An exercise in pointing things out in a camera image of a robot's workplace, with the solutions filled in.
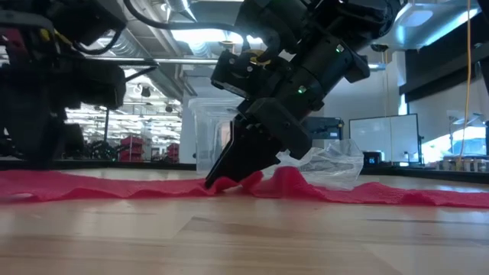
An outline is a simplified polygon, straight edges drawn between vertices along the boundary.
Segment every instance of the wall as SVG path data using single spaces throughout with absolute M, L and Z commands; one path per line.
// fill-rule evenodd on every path
M 349 138 L 350 119 L 397 115 L 399 86 L 405 80 L 404 52 L 395 53 L 392 58 L 385 71 L 372 73 L 368 79 L 353 84 L 343 79 L 325 97 L 323 109 L 312 115 L 342 118 L 345 138 Z
M 182 132 L 180 133 L 179 159 L 181 163 L 195 163 L 193 157 L 196 152 L 195 119 L 188 108 L 190 97 L 184 97 L 182 101 Z
M 431 141 L 449 133 L 448 110 L 458 111 L 464 118 L 467 83 L 454 86 L 443 92 L 410 102 L 410 114 L 418 114 L 419 135 L 425 137 L 423 142 Z M 489 95 L 481 77 L 471 84 L 469 114 L 479 113 L 489 119 Z M 456 131 L 462 125 L 453 125 Z

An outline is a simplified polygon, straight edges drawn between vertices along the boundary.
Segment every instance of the clear plastic bag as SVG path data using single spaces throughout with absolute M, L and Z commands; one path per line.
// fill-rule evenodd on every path
M 302 158 L 296 160 L 289 152 L 280 152 L 280 164 L 263 170 L 265 178 L 270 178 L 278 167 L 296 167 L 315 186 L 329 189 L 353 189 L 360 185 L 358 175 L 364 166 L 364 155 L 353 140 L 334 141 L 326 149 L 311 148 Z

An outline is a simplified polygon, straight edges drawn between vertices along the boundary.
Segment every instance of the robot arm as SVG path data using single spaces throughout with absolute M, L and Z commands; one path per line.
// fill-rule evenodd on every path
M 281 150 L 302 158 L 312 141 L 301 125 L 345 77 L 368 78 L 366 57 L 356 51 L 384 36 L 402 8 L 399 0 L 246 0 L 236 26 L 262 38 L 264 53 L 225 51 L 212 84 L 245 100 L 231 123 L 232 137 L 206 178 L 239 181 L 280 161 Z M 295 57 L 278 56 L 285 50 Z

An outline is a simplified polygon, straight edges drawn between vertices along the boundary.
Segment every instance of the red cloth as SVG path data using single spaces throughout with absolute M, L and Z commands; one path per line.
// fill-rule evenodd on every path
M 59 172 L 12 170 L 0 172 L 0 197 L 31 194 L 29 200 L 44 202 L 61 199 L 215 196 L 239 185 L 226 178 L 217 180 L 210 190 L 205 189 L 203 184 L 204 180 L 104 180 Z M 292 167 L 278 169 L 269 180 L 262 180 L 262 174 L 257 172 L 240 184 L 244 194 L 258 198 L 489 208 L 489 192 L 399 189 L 380 183 L 365 183 L 352 191 L 335 191 L 308 184 L 300 172 Z

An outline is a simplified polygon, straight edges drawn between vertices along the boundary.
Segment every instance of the wire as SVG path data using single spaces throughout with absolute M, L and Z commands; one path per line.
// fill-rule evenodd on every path
M 243 48 L 242 51 L 250 50 L 250 43 L 246 38 L 246 34 L 243 34 L 239 28 L 230 24 L 223 23 L 163 23 L 147 18 L 141 14 L 131 3 L 131 0 L 124 0 L 125 7 L 131 12 L 132 16 L 137 18 L 139 21 L 145 23 L 153 28 L 159 28 L 164 30 L 199 30 L 199 29 L 218 29 L 224 31 L 232 31 L 243 37 Z
M 114 47 L 115 43 L 120 38 L 121 34 L 122 34 L 122 31 L 116 32 L 114 34 L 114 37 L 112 38 L 112 40 L 110 40 L 110 42 L 107 45 L 105 45 L 105 47 L 103 47 L 101 49 L 89 50 L 89 49 L 85 48 L 82 44 L 80 44 L 79 42 L 74 42 L 73 47 L 75 48 L 75 50 L 78 50 L 81 53 L 86 53 L 89 55 L 101 55 L 101 54 L 107 53 L 110 49 L 112 49 L 112 47 Z
M 467 74 L 467 96 L 465 97 L 465 120 L 464 120 L 464 129 L 462 130 L 462 139 L 461 139 L 461 150 L 460 156 L 458 157 L 458 161 L 461 162 L 461 157 L 464 154 L 464 146 L 465 146 L 465 129 L 467 128 L 468 123 L 468 103 L 471 96 L 471 77 L 472 77 L 472 39 L 471 39 L 471 0 L 467 0 L 467 65 L 468 65 L 468 74 Z

